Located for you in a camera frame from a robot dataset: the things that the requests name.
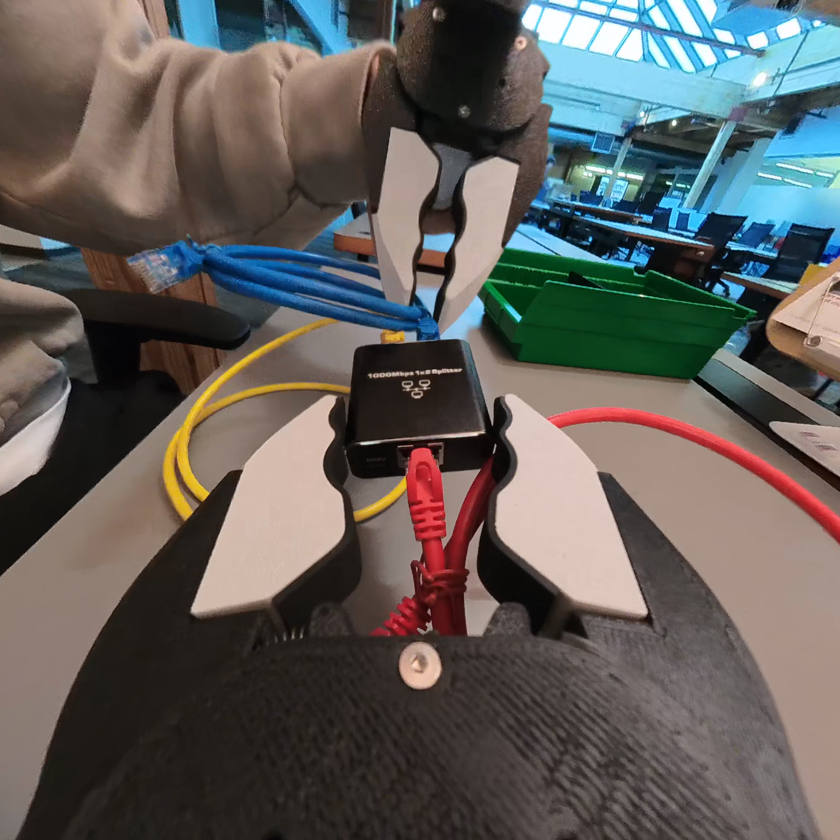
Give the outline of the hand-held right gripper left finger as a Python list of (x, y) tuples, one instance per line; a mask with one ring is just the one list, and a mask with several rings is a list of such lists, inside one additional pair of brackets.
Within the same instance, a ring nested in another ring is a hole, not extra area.
[(359, 534), (344, 486), (341, 399), (323, 396), (247, 460), (191, 614), (210, 619), (274, 610), (307, 621), (361, 581)]

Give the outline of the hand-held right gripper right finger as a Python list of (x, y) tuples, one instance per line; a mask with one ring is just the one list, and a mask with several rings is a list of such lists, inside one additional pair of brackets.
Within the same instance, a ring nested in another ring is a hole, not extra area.
[(494, 486), (477, 552), (480, 582), (532, 621), (570, 614), (648, 619), (648, 605), (594, 463), (520, 397), (494, 405)]

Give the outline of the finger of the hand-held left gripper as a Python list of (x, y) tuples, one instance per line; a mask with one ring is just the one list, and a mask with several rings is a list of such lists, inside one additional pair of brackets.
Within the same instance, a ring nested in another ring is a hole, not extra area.
[(389, 302), (410, 305), (426, 235), (455, 229), (455, 149), (428, 144), (417, 132), (391, 127), (371, 233)]
[(491, 156), (467, 167), (456, 186), (455, 239), (434, 308), (440, 334), (467, 309), (502, 254), (518, 173), (517, 163)]

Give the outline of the green plastic bin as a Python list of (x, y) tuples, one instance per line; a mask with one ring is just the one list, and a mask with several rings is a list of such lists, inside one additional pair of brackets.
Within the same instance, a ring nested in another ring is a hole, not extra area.
[(647, 270), (507, 248), (479, 291), (518, 362), (691, 380), (754, 311)]

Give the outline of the black ethernet splitter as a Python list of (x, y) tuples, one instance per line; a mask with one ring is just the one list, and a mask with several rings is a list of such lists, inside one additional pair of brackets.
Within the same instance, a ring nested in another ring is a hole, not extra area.
[(428, 448), (442, 472), (479, 470), (494, 439), (469, 344), (461, 339), (360, 346), (353, 354), (344, 452), (361, 479), (403, 477)]

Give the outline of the person's left forearm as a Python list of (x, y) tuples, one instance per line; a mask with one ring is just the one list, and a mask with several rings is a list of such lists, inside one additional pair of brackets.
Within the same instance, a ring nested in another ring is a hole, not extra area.
[(366, 195), (375, 41), (320, 57), (155, 38), (137, 2), (2, 2), (2, 224), (129, 256), (297, 249)]

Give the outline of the wooden door panel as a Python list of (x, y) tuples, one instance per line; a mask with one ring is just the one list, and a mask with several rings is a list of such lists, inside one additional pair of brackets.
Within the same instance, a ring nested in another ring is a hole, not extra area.
[(89, 248), (81, 256), (98, 290), (80, 309), (94, 369), (104, 384), (161, 371), (188, 394), (219, 367), (229, 340), (247, 330), (217, 308), (205, 275), (152, 295), (125, 258)]

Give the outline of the black office chair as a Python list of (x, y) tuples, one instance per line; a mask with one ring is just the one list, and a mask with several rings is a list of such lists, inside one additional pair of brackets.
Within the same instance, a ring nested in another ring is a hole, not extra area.
[(171, 375), (141, 370), (141, 346), (235, 350), (250, 332), (194, 301), (3, 279), (1, 572), (185, 400)]

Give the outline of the printed paper sheet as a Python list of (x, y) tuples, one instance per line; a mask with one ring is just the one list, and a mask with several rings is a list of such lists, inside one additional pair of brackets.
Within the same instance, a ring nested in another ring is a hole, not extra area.
[(839, 426), (772, 421), (770, 431), (813, 464), (839, 478)]

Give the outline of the person's grey hoodie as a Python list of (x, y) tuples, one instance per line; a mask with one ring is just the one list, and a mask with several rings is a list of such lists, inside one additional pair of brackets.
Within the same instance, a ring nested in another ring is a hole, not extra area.
[(70, 396), (63, 358), (84, 336), (68, 298), (1, 275), (2, 496), (45, 466)]

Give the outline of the instruction sheet board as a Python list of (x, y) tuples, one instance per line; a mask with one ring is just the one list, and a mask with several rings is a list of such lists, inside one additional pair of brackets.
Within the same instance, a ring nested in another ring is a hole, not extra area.
[(771, 313), (766, 335), (777, 351), (839, 382), (839, 259), (806, 270)]

